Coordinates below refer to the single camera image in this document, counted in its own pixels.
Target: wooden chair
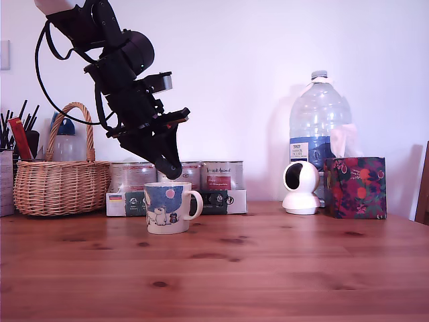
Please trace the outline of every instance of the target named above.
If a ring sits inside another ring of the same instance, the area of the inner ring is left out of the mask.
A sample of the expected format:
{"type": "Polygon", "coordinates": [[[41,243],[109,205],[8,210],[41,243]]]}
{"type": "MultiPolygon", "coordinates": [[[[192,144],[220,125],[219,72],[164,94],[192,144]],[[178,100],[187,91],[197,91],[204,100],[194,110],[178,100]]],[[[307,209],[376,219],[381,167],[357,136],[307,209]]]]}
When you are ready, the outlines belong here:
{"type": "Polygon", "coordinates": [[[429,225],[429,142],[424,159],[422,183],[420,184],[415,220],[418,223],[429,225]]]}

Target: mug handle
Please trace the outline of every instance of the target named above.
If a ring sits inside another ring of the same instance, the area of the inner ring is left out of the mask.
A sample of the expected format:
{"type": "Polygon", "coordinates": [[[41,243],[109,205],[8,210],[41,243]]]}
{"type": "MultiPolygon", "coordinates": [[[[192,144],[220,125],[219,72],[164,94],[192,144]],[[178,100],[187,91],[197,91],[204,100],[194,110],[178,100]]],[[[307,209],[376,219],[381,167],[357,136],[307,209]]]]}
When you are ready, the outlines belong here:
{"type": "Polygon", "coordinates": [[[189,216],[189,215],[183,216],[183,220],[193,220],[193,219],[199,217],[202,213],[202,206],[203,206],[202,197],[198,191],[194,191],[194,190],[186,191],[185,194],[192,195],[195,197],[195,199],[196,199],[196,212],[195,212],[195,215],[193,215],[193,216],[189,216]]]}

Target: mug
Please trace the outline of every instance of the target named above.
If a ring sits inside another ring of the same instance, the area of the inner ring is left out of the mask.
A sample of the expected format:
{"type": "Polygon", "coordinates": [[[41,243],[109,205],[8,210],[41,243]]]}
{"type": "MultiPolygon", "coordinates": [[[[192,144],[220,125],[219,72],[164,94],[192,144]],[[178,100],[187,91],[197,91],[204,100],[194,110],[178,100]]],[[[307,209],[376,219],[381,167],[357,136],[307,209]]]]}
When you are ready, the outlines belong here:
{"type": "Polygon", "coordinates": [[[202,212],[202,197],[190,182],[155,182],[144,185],[147,231],[156,234],[183,233],[189,221],[202,212]],[[189,216],[190,196],[196,199],[196,212],[189,216]]]}

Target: security camera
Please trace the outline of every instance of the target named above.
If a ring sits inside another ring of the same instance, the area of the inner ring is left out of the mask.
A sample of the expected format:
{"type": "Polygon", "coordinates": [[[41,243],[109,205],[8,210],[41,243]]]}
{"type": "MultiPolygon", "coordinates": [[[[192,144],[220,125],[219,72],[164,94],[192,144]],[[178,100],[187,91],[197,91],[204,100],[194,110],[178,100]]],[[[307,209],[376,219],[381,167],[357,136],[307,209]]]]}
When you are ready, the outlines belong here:
{"type": "Polygon", "coordinates": [[[319,184],[319,172],[306,161],[289,164],[283,172],[283,184],[288,190],[283,200],[283,208],[288,213],[312,215],[320,207],[319,198],[314,194],[319,184]]]}

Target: robotic arm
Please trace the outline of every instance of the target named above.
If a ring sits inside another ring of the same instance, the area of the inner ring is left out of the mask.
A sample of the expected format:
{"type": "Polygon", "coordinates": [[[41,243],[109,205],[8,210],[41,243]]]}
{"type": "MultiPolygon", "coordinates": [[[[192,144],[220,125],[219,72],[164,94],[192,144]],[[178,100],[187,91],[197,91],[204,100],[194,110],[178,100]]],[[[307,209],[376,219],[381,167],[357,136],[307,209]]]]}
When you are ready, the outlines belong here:
{"type": "Polygon", "coordinates": [[[50,37],[52,23],[72,42],[73,50],[89,62],[84,71],[95,81],[97,113],[107,137],[117,138],[122,148],[155,164],[168,178],[178,178],[182,165],[176,133],[178,124],[188,119],[189,110],[164,113],[162,102],[153,96],[172,88],[171,72],[136,80],[154,61],[154,47],[149,39],[139,32],[121,31],[108,0],[35,0],[35,3],[48,19],[38,46],[45,33],[52,53],[59,59],[69,57],[70,53],[62,58],[55,50],[50,37]],[[103,49],[98,60],[86,54],[94,48],[103,49]],[[118,125],[114,128],[107,125],[101,93],[117,114],[118,125]]]}

